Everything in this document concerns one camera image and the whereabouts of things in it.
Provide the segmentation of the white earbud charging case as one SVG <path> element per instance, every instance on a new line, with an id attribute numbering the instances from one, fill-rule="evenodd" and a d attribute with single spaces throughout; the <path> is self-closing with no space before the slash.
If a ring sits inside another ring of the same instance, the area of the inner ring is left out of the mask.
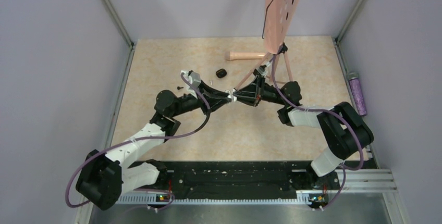
<path id="1" fill-rule="evenodd" d="M 235 89 L 226 90 L 225 93 L 227 93 L 227 98 L 229 99 L 229 103 L 234 103 L 237 101 L 237 97 L 235 96 Z"/>

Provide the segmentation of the pink music stand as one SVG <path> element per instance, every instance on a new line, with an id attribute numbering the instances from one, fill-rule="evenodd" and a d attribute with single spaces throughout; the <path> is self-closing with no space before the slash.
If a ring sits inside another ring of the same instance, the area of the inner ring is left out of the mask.
<path id="1" fill-rule="evenodd" d="M 265 0 L 265 13 L 262 39 L 267 53 L 256 64 L 259 67 L 268 60 L 271 54 L 276 55 L 278 62 L 287 31 L 300 0 Z"/>

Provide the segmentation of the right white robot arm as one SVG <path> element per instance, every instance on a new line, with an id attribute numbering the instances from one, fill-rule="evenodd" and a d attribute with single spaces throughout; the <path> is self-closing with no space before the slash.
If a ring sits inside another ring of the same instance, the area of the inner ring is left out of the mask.
<path id="1" fill-rule="evenodd" d="M 327 174 L 342 165 L 354 153 L 359 153 L 360 161 L 356 169 L 363 166 L 363 149 L 374 140 L 372 131 L 362 117 L 348 103 L 342 102 L 331 109 L 305 108 L 300 101 L 301 89 L 296 81 L 289 81 L 281 88 L 270 85 L 265 77 L 254 71 L 255 78 L 247 86 L 233 91 L 237 101 L 257 106 L 260 101 L 280 104 L 278 118 L 290 127 L 304 126 L 319 128 L 325 137 L 327 148 L 308 166 L 306 183 L 319 189 L 327 181 Z"/>

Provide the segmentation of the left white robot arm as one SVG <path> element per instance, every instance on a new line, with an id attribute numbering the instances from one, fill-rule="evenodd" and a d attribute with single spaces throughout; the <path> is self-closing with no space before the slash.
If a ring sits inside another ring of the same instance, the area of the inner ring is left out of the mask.
<path id="1" fill-rule="evenodd" d="M 101 210 L 107 210 L 129 191 L 146 185 L 154 189 L 166 185 L 167 175 L 159 165 L 151 161 L 137 166 L 133 164 L 170 139 L 185 138 L 201 131 L 213 112 L 237 100 L 234 91 L 219 91 L 198 80 L 184 79 L 184 82 L 188 93 L 183 96 L 177 96 L 170 90 L 158 93 L 152 119 L 136 134 L 102 151 L 88 153 L 67 185 L 65 201 L 69 207 L 92 203 Z M 181 123 L 175 117 L 196 109 L 202 111 L 204 121 L 196 129 L 177 135 Z"/>

